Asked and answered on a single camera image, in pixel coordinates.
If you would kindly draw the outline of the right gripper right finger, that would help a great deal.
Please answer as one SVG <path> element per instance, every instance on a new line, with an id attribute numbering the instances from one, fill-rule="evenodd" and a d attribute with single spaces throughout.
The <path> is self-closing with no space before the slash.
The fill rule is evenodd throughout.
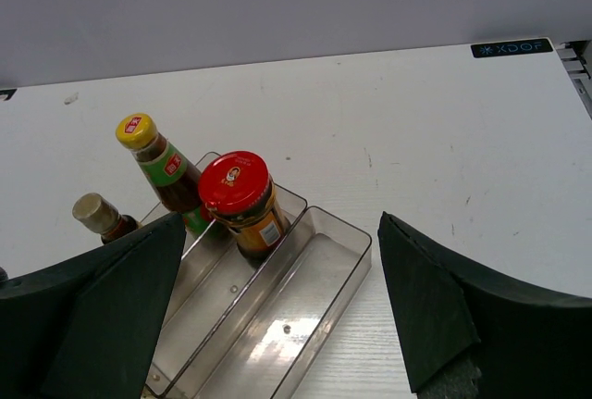
<path id="1" fill-rule="evenodd" d="M 380 256 L 419 398 L 587 398 L 591 302 L 517 280 L 384 214 Z"/>

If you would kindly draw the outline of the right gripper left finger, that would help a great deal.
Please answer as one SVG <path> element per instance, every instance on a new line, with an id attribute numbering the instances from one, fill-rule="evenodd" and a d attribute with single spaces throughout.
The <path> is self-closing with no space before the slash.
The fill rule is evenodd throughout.
<path id="1" fill-rule="evenodd" d="M 4 398 L 138 398 L 186 239 L 169 213 L 106 245 L 1 282 Z"/>

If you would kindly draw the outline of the small yellow label bottle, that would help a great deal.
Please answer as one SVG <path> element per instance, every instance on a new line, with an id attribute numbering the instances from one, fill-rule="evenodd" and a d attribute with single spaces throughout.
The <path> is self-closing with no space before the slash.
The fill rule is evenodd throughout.
<path id="1" fill-rule="evenodd" d="M 72 207 L 74 219 L 98 234 L 103 244 L 112 243 L 139 229 L 142 225 L 132 216 L 119 211 L 99 193 L 86 193 Z"/>

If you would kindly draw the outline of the green label sauce bottle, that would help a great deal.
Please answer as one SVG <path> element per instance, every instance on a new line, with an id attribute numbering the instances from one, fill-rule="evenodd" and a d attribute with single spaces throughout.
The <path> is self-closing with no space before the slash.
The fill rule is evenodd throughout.
<path id="1" fill-rule="evenodd" d="M 134 113 L 123 118 L 116 137 L 131 152 L 161 204 L 182 215 L 191 235 L 214 238 L 219 234 L 198 192 L 202 172 L 160 133 L 149 115 Z"/>

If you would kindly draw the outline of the red lid jar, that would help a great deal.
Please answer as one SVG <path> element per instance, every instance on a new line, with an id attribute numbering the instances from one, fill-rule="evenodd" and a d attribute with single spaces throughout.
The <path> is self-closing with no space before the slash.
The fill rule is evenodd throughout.
<path id="1" fill-rule="evenodd" d="M 250 151 L 233 151 L 212 161 L 198 183 L 209 214 L 233 235 L 242 256 L 263 262 L 286 236 L 290 222 L 277 198 L 266 162 Z"/>

